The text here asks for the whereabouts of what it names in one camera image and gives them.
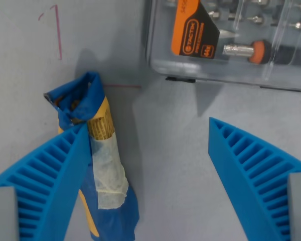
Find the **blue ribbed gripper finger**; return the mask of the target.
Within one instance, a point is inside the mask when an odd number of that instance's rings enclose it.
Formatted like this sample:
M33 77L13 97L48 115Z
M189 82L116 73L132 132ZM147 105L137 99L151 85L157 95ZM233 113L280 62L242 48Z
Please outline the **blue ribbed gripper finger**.
M0 174L17 195L20 240L63 240L90 163L86 124L36 148Z
M208 154L248 240L290 240L287 181L301 161L211 117Z

